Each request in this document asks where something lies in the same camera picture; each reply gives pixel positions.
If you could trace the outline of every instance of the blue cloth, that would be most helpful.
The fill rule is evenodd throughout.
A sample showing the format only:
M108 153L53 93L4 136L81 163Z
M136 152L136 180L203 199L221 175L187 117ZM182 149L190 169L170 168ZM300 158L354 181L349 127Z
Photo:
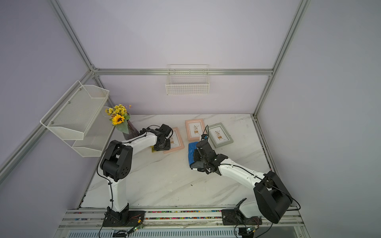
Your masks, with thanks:
M189 166L194 163L193 154L194 154L194 150L196 149L197 143L198 143L198 141L189 143L189 145L188 145Z

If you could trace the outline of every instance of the vent grille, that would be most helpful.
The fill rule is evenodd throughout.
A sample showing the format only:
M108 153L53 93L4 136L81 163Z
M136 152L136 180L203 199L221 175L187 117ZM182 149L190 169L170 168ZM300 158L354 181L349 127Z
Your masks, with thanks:
M113 233L120 230L102 230L100 237L112 237ZM87 238L98 237L99 230L71 230L68 238ZM165 237L165 238L185 238L185 237L203 237L203 238L234 238L233 228L186 228L186 229L141 229L130 237Z

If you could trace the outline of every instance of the sunflower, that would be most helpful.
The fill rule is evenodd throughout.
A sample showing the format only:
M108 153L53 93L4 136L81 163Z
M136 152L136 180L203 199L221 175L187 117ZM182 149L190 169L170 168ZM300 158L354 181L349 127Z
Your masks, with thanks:
M124 122L124 117L119 115L119 114L116 114L113 118L112 118L112 124L115 126L115 125L118 125L120 123Z

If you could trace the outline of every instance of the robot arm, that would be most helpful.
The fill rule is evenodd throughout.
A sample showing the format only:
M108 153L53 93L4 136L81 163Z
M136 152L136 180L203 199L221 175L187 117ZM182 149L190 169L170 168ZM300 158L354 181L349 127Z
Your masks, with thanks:
M216 154L207 139L202 139L196 144L194 153L195 161L202 161L204 171L209 174L215 172L236 180L249 189L254 190L256 201L250 204L241 204L240 212L247 218L260 213L273 223L278 223L287 211L293 199L290 193L272 171L267 174L245 168L222 154Z
M103 175L110 180L110 203L107 212L121 224L128 221L125 179L131 170L132 156L150 146L156 151L169 150L171 145L168 136L171 131L172 129L165 124L159 129L143 129L141 135L136 138L110 142L105 151L100 167Z
M134 139L122 142L112 141L105 151L101 169L103 175L112 179L109 183L111 199L107 213L120 224L125 224L129 219L124 181L131 169L132 156L149 146L154 146L156 151L169 150L171 131L172 129L165 124L159 129L143 129L141 135ZM223 154L217 155L205 136L203 135L203 139L196 144L194 161L201 161L203 171L207 174L214 172L230 177L254 190L256 201L244 204L242 200L239 203L241 216L249 218L257 216L260 212L269 221L278 223L293 202L280 178L272 171L267 174L256 172L237 164Z

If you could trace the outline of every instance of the marble tabletop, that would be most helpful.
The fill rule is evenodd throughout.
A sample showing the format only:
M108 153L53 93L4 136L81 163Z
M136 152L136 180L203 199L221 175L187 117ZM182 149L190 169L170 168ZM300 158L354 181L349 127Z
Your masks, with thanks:
M131 172L126 177L126 196L131 208L231 207L243 198L255 199L253 190L231 178L189 168L185 120L198 118L202 118L205 125L222 122L234 140L216 149L210 143L216 154L227 155L255 171L269 171L250 114L131 115L131 122L138 130L163 123L178 127L185 145L184 149L167 154L152 153L151 148L147 148L134 155ZM115 130L113 139L123 141L123 134ZM109 199L107 181L95 174L81 207L106 208Z

